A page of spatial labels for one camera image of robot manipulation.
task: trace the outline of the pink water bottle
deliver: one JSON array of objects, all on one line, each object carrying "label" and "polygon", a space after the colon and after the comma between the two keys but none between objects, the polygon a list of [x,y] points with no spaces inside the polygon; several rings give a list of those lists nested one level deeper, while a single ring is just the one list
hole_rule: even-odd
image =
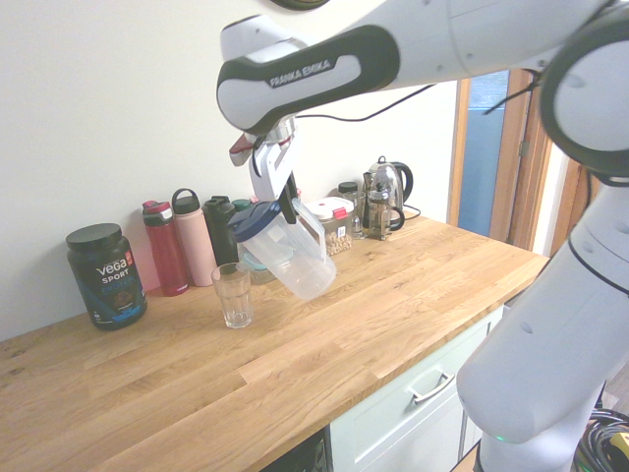
[{"label": "pink water bottle", "polygon": [[[179,194],[182,192],[190,192],[191,195],[180,198]],[[179,189],[173,195],[172,204],[175,225],[193,282],[197,287],[211,285],[211,274],[216,268],[216,259],[197,194],[190,189]]]},{"label": "pink water bottle", "polygon": [[142,206],[161,291],[167,297],[181,295],[188,290],[188,270],[177,240],[173,210],[168,202],[153,200],[144,202]]}]

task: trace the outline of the drawer handle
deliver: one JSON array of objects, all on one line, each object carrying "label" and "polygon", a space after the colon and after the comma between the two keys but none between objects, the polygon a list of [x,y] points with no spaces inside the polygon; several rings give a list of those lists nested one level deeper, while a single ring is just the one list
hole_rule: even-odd
[{"label": "drawer handle", "polygon": [[408,391],[413,393],[413,402],[416,405],[419,405],[420,403],[422,403],[422,402],[424,402],[426,400],[430,400],[431,398],[439,395],[450,384],[452,384],[452,381],[454,381],[454,377],[455,377],[455,374],[446,374],[445,372],[441,371],[441,377],[439,377],[439,380],[440,381],[443,380],[443,382],[441,382],[439,385],[437,385],[435,388],[433,388],[427,394],[421,395],[420,393],[417,393],[415,391],[415,389],[412,388],[411,386],[409,386]]}]

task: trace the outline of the cabinet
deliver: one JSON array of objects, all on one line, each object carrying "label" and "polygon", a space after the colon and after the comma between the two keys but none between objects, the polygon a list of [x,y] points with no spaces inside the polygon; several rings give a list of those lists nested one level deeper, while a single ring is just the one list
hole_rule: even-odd
[{"label": "cabinet", "polygon": [[456,374],[502,307],[330,424],[335,472],[448,472],[480,438],[456,392]]}]

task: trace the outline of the protein powder tub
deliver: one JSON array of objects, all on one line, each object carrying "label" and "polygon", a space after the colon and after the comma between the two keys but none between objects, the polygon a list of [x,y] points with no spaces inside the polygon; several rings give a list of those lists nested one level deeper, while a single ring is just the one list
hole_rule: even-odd
[{"label": "protein powder tub", "polygon": [[119,329],[146,311],[146,298],[129,241],[114,223],[94,224],[66,237],[68,261],[91,322]]}]

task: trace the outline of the black cable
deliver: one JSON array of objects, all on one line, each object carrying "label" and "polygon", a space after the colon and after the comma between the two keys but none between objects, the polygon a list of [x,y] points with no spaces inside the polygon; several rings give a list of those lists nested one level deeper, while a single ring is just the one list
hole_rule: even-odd
[{"label": "black cable", "polygon": [[414,214],[413,216],[411,216],[411,217],[409,217],[409,218],[406,218],[406,220],[407,220],[407,221],[408,221],[409,219],[415,219],[415,218],[417,218],[417,217],[422,216],[422,211],[421,211],[419,208],[415,208],[414,206],[410,206],[410,205],[406,205],[406,204],[404,204],[404,207],[406,207],[406,208],[410,208],[410,209],[413,209],[414,211],[416,211],[416,212],[417,212],[417,214]]},{"label": "black cable", "polygon": [[583,24],[581,29],[584,28],[585,26],[589,25],[591,22],[593,22],[596,18],[598,18],[600,16],[600,14],[604,10],[606,10],[607,8],[613,6],[615,3],[618,3],[618,1],[617,0],[608,0],[604,4],[600,5],[600,7],[595,12],[593,12],[592,15],[588,18],[588,20]]},{"label": "black cable", "polygon": [[504,105],[507,101],[515,98],[516,96],[520,96],[522,93],[527,93],[529,91],[533,91],[537,87],[540,86],[540,83],[542,82],[542,74],[543,74],[543,72],[539,72],[539,71],[536,71],[534,69],[524,69],[524,70],[529,72],[529,73],[531,73],[533,75],[533,79],[531,80],[531,83],[526,88],[522,88],[520,91],[516,91],[515,93],[512,93],[509,96],[507,96],[507,97],[501,99],[500,101],[498,101],[492,108],[490,108],[489,110],[486,110],[483,113],[484,115],[488,115],[492,111],[497,110],[498,108],[500,108],[500,106]]},{"label": "black cable", "polygon": [[332,115],[298,115],[297,118],[329,118],[330,120],[343,121],[345,123],[359,123],[361,121],[371,120],[371,118],[373,118],[374,116],[377,116],[380,113],[384,113],[385,111],[390,110],[394,106],[399,105],[403,101],[406,101],[406,100],[408,100],[409,98],[411,98],[411,97],[413,97],[415,95],[419,95],[423,91],[426,91],[426,90],[430,89],[431,87],[434,87],[435,85],[436,84],[430,84],[429,86],[425,86],[425,87],[420,88],[419,90],[415,90],[414,92],[409,93],[405,97],[400,98],[397,101],[394,101],[393,103],[391,103],[388,106],[385,106],[381,110],[378,110],[375,113],[372,113],[371,115],[365,116],[363,118],[339,118],[338,116],[332,116]]},{"label": "black cable", "polygon": [[262,145],[263,142],[264,142],[264,137],[257,138],[256,142],[254,143],[254,146],[252,147],[252,161],[254,164],[254,172],[256,173],[256,176],[259,177],[260,179],[262,178],[262,176],[260,175],[259,169],[257,168],[256,150]]},{"label": "black cable", "polygon": [[588,184],[588,197],[586,198],[586,207],[583,208],[583,211],[588,209],[592,202],[592,172],[588,169],[586,169],[586,182]]},{"label": "black cable", "polygon": [[609,441],[616,433],[629,433],[629,416],[613,410],[596,409],[590,419],[591,423],[577,447],[575,455],[577,470],[591,472],[625,470],[615,466],[606,451],[609,448]]}]

